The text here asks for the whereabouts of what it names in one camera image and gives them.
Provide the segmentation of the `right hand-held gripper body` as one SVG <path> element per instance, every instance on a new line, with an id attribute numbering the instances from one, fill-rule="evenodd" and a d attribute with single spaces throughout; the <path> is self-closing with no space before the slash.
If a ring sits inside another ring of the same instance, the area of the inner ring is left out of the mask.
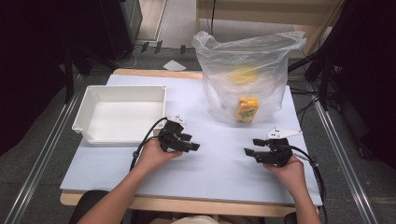
<path id="1" fill-rule="evenodd" d="M 274 128 L 265 139 L 270 150 L 259 152 L 259 156 L 254 159 L 257 163 L 284 166 L 292 156 L 288 138 L 302 133 L 300 130 Z"/>

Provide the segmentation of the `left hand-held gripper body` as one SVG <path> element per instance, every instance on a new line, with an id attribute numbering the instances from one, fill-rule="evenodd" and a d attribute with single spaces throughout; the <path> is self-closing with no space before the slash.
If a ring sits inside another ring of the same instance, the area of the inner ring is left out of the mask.
<path id="1" fill-rule="evenodd" d="M 169 148 L 176 151 L 185 151 L 187 149 L 183 140 L 184 137 L 184 120 L 179 116 L 170 117 L 160 130 L 157 138 L 163 151 L 167 152 Z"/>

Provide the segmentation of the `yellow juice carton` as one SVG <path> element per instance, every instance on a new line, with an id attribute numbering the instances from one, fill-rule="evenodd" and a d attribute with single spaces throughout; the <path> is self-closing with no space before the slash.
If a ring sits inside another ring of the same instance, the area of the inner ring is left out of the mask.
<path id="1" fill-rule="evenodd" d="M 236 119 L 241 122 L 252 122 L 259 109 L 257 97 L 240 97 L 236 110 Z"/>

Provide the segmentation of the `clear plastic bag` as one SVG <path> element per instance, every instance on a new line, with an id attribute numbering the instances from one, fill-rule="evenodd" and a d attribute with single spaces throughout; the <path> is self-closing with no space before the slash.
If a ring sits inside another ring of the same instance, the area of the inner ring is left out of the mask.
<path id="1" fill-rule="evenodd" d="M 203 82 L 208 112 L 227 123 L 258 123 L 282 108 L 288 81 L 288 54 L 300 50 L 303 32 L 286 32 L 220 43 L 205 31 L 192 40 Z M 240 97 L 257 97 L 252 122 L 236 119 Z"/>

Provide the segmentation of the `person's left hand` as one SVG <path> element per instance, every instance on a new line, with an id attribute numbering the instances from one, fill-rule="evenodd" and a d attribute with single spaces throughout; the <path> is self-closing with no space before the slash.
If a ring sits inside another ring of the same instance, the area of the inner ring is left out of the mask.
<path id="1" fill-rule="evenodd" d="M 179 151 L 164 152 L 158 140 L 149 140 L 143 147 L 140 158 L 135 168 L 152 172 L 168 161 L 181 156 Z"/>

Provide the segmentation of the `person's right hand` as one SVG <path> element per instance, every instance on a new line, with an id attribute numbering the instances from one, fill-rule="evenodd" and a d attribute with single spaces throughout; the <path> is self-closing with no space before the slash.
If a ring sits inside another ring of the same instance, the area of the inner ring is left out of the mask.
<path id="1" fill-rule="evenodd" d="M 304 165 L 295 156 L 291 156 L 289 161 L 283 167 L 271 164 L 264 164 L 263 167 L 275 174 L 290 193 L 306 189 Z"/>

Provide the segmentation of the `pale blue table mat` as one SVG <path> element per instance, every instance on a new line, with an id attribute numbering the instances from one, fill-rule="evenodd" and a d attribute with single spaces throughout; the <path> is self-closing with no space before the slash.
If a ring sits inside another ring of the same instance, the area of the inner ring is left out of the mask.
<path id="1" fill-rule="evenodd" d="M 195 152 L 172 159 L 138 188 L 150 198 L 291 204 L 277 177 L 246 155 L 253 139 L 274 128 L 299 129 L 291 93 L 269 119 L 248 126 L 215 119 L 199 79 L 113 75 L 87 88 L 76 120 L 83 138 L 61 184 L 63 190 L 111 190 L 129 172 L 133 153 L 162 116 L 186 120 Z"/>

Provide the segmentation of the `white plastic bin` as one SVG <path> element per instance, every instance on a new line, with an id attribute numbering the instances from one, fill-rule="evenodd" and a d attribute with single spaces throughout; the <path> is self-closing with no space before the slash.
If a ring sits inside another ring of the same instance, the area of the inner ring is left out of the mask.
<path id="1" fill-rule="evenodd" d="M 91 85 L 84 92 L 72 130 L 90 144 L 138 144 L 165 114 L 161 85 Z"/>

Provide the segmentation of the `wooden table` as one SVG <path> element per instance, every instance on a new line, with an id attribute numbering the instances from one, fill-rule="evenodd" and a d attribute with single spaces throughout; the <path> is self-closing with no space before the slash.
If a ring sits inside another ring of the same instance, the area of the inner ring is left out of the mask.
<path id="1" fill-rule="evenodd" d="M 244 147 L 254 147 L 253 138 L 263 139 L 273 128 L 299 129 L 290 87 L 282 109 L 267 121 L 233 127 L 205 110 L 201 74 L 117 69 L 109 77 L 107 86 L 165 85 L 165 114 L 186 118 L 186 132 L 201 144 L 197 152 L 185 153 L 151 173 L 130 209 L 264 217 L 295 211 L 276 176 L 244 152 Z M 60 186 L 61 202 L 77 204 L 82 197 L 77 195 L 85 191 L 115 188 L 128 173 L 134 149 L 134 144 L 90 144 L 83 138 Z"/>

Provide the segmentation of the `white paper sheet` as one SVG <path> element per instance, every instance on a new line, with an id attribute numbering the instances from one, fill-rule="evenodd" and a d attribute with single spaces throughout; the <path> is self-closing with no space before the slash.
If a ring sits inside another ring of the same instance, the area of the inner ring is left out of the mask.
<path id="1" fill-rule="evenodd" d="M 184 71 L 186 69 L 186 67 L 184 65 L 182 65 L 181 63 L 178 63 L 174 60 L 169 61 L 163 67 L 166 70 L 173 71 L 173 72 Z"/>

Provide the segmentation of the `person's beige clothing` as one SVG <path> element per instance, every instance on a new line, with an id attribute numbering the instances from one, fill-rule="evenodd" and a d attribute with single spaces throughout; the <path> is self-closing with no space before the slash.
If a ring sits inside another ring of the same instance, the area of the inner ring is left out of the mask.
<path id="1" fill-rule="evenodd" d="M 183 217 L 172 224 L 219 224 L 214 218 L 208 216 Z"/>

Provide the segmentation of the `black metal stand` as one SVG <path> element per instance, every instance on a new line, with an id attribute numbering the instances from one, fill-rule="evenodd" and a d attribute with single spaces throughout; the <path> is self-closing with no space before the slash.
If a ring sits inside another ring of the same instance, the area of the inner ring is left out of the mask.
<path id="1" fill-rule="evenodd" d="M 328 110 L 327 92 L 332 72 L 332 60 L 329 56 L 329 51 L 330 46 L 328 44 L 323 44 L 315 52 L 288 66 L 288 72 L 291 72 L 307 63 L 310 63 L 308 69 L 304 73 L 304 78 L 307 82 L 313 82 L 318 78 L 318 76 L 321 76 L 318 98 L 320 105 L 325 111 Z"/>
<path id="2" fill-rule="evenodd" d="M 80 45 L 70 44 L 64 52 L 64 75 L 66 89 L 64 102 L 66 104 L 71 101 L 75 92 L 73 66 L 75 66 L 80 73 L 88 75 L 92 70 L 88 62 L 88 58 L 96 60 L 112 71 L 117 69 L 117 66 L 114 63 L 105 57 L 102 57 L 94 50 Z"/>

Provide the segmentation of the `black cabinet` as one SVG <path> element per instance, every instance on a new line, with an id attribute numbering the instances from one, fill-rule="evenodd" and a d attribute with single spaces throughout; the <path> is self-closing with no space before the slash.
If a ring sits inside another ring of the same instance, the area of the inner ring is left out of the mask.
<path id="1" fill-rule="evenodd" d="M 143 15 L 139 0 L 100 0 L 109 38 L 110 58 L 120 60 L 134 49 Z"/>

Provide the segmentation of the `wooden furniture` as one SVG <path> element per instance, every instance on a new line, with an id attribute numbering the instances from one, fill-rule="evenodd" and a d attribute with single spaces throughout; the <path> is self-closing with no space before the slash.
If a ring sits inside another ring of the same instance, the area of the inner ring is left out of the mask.
<path id="1" fill-rule="evenodd" d="M 195 0 L 200 19 L 291 24 L 305 32 L 303 52 L 311 54 L 336 24 L 346 0 Z"/>

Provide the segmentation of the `metal floor rail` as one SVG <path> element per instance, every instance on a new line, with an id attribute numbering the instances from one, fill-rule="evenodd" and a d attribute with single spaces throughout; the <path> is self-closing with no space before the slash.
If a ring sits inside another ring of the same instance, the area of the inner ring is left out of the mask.
<path id="1" fill-rule="evenodd" d="M 332 150 L 344 175 L 351 196 L 360 212 L 363 224 L 379 224 L 373 207 L 359 181 L 356 172 L 345 152 L 337 131 L 335 130 L 331 115 L 321 103 L 315 103 L 315 108 L 332 145 Z"/>
<path id="2" fill-rule="evenodd" d="M 27 208 L 27 205 L 31 201 L 38 186 L 38 183 L 50 161 L 50 157 L 53 154 L 53 151 L 59 141 L 64 127 L 76 105 L 83 82 L 84 76 L 77 75 L 77 78 L 74 81 L 75 92 L 72 94 L 70 101 L 68 103 L 65 103 L 62 107 L 60 115 L 56 119 L 44 146 L 41 148 L 32 170 L 30 171 L 21 189 L 19 190 L 17 198 L 12 205 L 4 224 L 20 223 L 21 218 Z"/>

